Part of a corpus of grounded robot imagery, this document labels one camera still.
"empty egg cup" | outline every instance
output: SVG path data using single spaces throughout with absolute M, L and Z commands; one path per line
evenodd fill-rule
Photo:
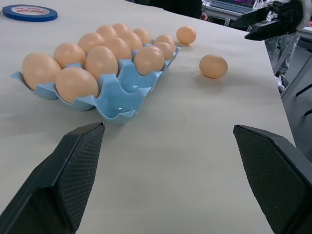
M 174 59 L 178 52 L 179 48 L 177 47 L 174 53 Z M 137 50 L 134 50 L 132 54 L 134 59 Z M 119 60 L 118 77 L 115 74 L 111 74 L 102 75 L 98 79 L 100 94 L 97 98 L 92 95 L 78 97 L 73 103 L 68 103 L 61 98 L 55 88 L 54 82 L 39 84 L 33 91 L 27 86 L 21 72 L 16 72 L 11 77 L 19 80 L 38 97 L 47 100 L 59 98 L 70 108 L 79 111 L 87 111 L 95 107 L 106 121 L 115 124 L 125 124 L 140 110 L 146 95 L 154 89 L 158 79 L 163 76 L 164 71 L 170 66 L 171 62 L 169 60 L 165 61 L 160 72 L 151 72 L 147 76 L 141 76 L 130 59 Z M 67 67 L 81 68 L 81 64 L 69 64 Z

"egg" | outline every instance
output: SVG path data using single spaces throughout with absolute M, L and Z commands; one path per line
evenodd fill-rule
M 175 45 L 174 41 L 172 40 L 171 36 L 169 36 L 169 35 L 160 35 L 160 36 L 158 36 L 156 38 L 155 44 L 157 44 L 158 42 L 168 43 L 170 45 L 171 51 L 172 52 L 176 51 L 176 45 Z
M 196 31 L 189 26 L 181 27 L 176 32 L 176 38 L 182 44 L 191 44 L 196 39 Z
M 98 45 L 103 45 L 104 39 L 98 33 L 87 33 L 80 38 L 78 46 L 80 46 L 85 54 Z
M 118 63 L 113 52 L 105 46 L 97 46 L 93 48 L 86 60 L 86 70 L 99 79 L 104 74 L 118 73 Z
M 103 25 L 97 29 L 96 33 L 100 34 L 104 40 L 117 37 L 115 29 L 109 25 Z
M 137 28 L 137 29 L 133 30 L 133 32 L 135 34 L 137 34 L 137 36 L 140 38 L 142 44 L 152 43 L 152 37 L 147 31 L 145 31 L 141 28 Z
M 228 64 L 219 55 L 206 55 L 199 63 L 202 74 L 208 78 L 218 79 L 228 71 Z
M 127 43 L 131 51 L 138 50 L 143 47 L 140 38 L 133 32 L 125 31 L 119 35 L 119 38 Z
M 78 67 L 67 67 L 61 70 L 55 80 L 55 87 L 61 98 L 73 103 L 76 98 L 99 95 L 96 79 L 86 70 Z
M 129 46 L 120 38 L 110 38 L 104 43 L 104 46 L 113 52 L 117 61 L 121 59 L 132 59 Z
M 152 71 L 161 71 L 164 62 L 165 58 L 162 50 L 153 45 L 139 49 L 134 60 L 137 72 L 142 76 L 146 76 Z
M 54 59 L 64 69 L 67 64 L 81 63 L 84 67 L 86 54 L 77 44 L 62 43 L 54 51 Z
M 128 31 L 129 28 L 123 24 L 123 23 L 116 23 L 113 25 L 113 28 L 115 29 L 115 31 L 117 32 L 117 35 L 119 36 L 121 33 Z
M 174 54 L 172 53 L 171 47 L 168 43 L 165 42 L 158 42 L 154 46 L 158 47 L 159 49 L 162 50 L 165 60 L 173 60 L 174 59 Z
M 24 80 L 33 91 L 38 84 L 55 82 L 55 77 L 60 71 L 58 63 L 52 57 L 41 52 L 27 55 L 22 65 Z

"blue egg tray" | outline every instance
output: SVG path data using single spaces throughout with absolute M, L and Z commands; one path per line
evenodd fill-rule
M 176 47 L 174 59 L 178 52 L 179 48 Z M 132 59 L 136 54 L 137 50 L 134 50 Z M 132 60 L 120 60 L 118 61 L 118 77 L 115 74 L 100 76 L 98 80 L 100 94 L 97 98 L 94 96 L 79 97 L 73 103 L 68 103 L 59 96 L 54 82 L 39 84 L 36 86 L 35 91 L 32 91 L 28 88 L 21 72 L 16 72 L 11 77 L 19 80 L 38 97 L 47 100 L 59 98 L 70 108 L 79 111 L 87 111 L 95 107 L 106 121 L 125 124 L 140 110 L 145 97 L 152 92 L 158 79 L 163 76 L 171 62 L 169 60 L 165 61 L 161 72 L 151 72 L 147 76 L 141 76 Z M 73 66 L 81 67 L 80 63 L 67 65 L 67 67 Z

